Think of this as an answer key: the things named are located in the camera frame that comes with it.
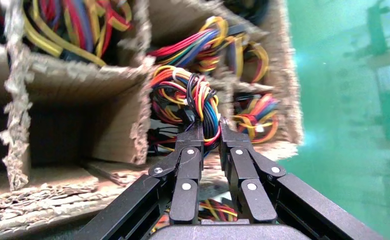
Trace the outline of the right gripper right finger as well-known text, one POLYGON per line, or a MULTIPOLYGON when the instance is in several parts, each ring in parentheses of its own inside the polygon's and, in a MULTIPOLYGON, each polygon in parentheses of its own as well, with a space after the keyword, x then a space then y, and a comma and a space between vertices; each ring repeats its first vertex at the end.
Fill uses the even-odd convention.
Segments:
POLYGON ((293 239, 380 240, 382 235, 254 149, 221 118, 220 164, 238 217, 281 227, 293 239))

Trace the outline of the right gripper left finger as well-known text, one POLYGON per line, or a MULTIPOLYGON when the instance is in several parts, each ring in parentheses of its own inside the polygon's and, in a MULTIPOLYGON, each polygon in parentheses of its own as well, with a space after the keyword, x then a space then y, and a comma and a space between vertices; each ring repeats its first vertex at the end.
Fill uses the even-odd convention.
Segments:
POLYGON ((177 135, 172 153, 99 212, 74 240, 146 240, 169 208, 170 223, 196 224, 204 159, 200 121, 177 135))

